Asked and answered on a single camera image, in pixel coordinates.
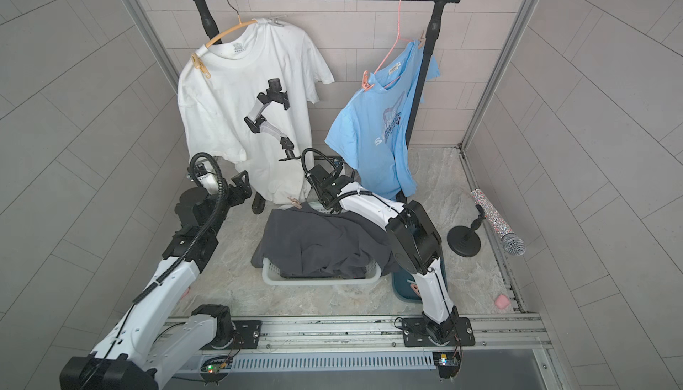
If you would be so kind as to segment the beige clothespin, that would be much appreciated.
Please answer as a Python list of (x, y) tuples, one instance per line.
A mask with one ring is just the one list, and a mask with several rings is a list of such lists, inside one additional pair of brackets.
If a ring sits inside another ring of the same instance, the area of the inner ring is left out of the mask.
[(422, 34), (420, 35), (419, 39), (417, 40), (417, 42), (418, 42), (417, 48), (418, 49), (423, 48), (425, 41), (426, 41), (425, 31), (423, 31)]

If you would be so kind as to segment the white t-shirt black print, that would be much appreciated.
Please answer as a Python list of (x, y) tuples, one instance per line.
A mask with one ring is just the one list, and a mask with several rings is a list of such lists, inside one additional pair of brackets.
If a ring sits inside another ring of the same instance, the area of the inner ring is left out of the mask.
[(195, 53), (212, 77), (191, 58), (178, 81), (177, 100), (191, 155), (208, 153), (247, 171), (267, 201), (305, 201), (311, 191), (301, 153), (312, 146), (310, 104), (318, 84), (333, 74), (309, 35), (288, 24), (258, 18), (230, 43), (203, 45)]

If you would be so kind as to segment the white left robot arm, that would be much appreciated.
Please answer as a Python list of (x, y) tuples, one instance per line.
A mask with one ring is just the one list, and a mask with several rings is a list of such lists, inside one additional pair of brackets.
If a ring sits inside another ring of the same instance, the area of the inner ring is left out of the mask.
[(151, 280), (90, 354), (67, 362), (60, 372), (61, 388), (161, 389), (203, 347), (222, 349), (235, 341), (228, 306), (200, 306), (178, 328), (166, 322), (208, 265), (229, 210), (252, 195), (248, 172), (226, 180), (208, 153), (195, 154), (188, 173), (195, 186), (175, 207), (181, 229)]

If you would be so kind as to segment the white clothespin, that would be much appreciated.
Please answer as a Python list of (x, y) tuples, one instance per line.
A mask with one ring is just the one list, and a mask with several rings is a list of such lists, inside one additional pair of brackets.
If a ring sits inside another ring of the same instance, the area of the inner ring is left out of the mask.
[(272, 26), (275, 26), (275, 27), (284, 27), (285, 26), (285, 24), (282, 21), (280, 21), (278, 18), (268, 18), (268, 23)]

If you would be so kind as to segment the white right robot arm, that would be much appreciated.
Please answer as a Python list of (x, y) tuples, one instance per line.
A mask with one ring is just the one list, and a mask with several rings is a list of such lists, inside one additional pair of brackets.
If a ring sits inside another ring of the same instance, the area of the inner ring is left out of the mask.
[(421, 203), (399, 203), (365, 189), (343, 174), (343, 164), (315, 148), (300, 156), (304, 177), (325, 210), (353, 212), (384, 231), (398, 265), (411, 274), (422, 301), (418, 319), (404, 318), (406, 338), (434, 347), (476, 345), (470, 320), (461, 316), (446, 288), (442, 239)]

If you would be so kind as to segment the light pink clothespin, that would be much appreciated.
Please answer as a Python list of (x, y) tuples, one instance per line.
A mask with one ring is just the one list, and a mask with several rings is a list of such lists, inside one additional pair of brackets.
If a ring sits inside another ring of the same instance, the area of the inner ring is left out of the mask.
[(301, 204), (296, 198), (294, 198), (294, 197), (292, 197), (292, 196), (289, 196), (289, 197), (288, 197), (288, 200), (289, 200), (290, 203), (293, 205), (293, 207), (295, 207), (295, 208), (297, 208), (297, 209), (299, 209), (299, 210), (302, 208), (302, 204)]

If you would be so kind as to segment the dark grey t-shirt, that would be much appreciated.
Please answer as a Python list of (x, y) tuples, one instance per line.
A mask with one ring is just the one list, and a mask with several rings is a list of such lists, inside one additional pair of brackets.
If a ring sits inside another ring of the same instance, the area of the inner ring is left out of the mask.
[(317, 212), (302, 208), (273, 210), (251, 264), (269, 260), (285, 277), (360, 279), (375, 261), (382, 274), (400, 271), (389, 237), (370, 220), (354, 212)]

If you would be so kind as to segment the light blue t-shirt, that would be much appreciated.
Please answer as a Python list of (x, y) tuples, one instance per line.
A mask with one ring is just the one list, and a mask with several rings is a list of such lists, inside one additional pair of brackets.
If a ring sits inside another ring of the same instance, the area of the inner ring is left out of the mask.
[(325, 143), (361, 177), (361, 185), (384, 198), (415, 194), (407, 155), (407, 126), (423, 62), (411, 42), (386, 68), (368, 77), (336, 116)]

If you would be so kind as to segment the yellow clothespin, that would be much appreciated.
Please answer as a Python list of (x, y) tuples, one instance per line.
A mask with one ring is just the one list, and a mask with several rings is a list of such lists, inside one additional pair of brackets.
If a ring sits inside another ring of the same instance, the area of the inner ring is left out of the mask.
[(193, 65), (193, 68), (198, 70), (204, 78), (210, 79), (212, 77), (211, 73), (207, 69), (205, 63), (202, 61), (201, 57), (197, 55), (195, 52), (192, 53), (191, 55), (191, 62)]

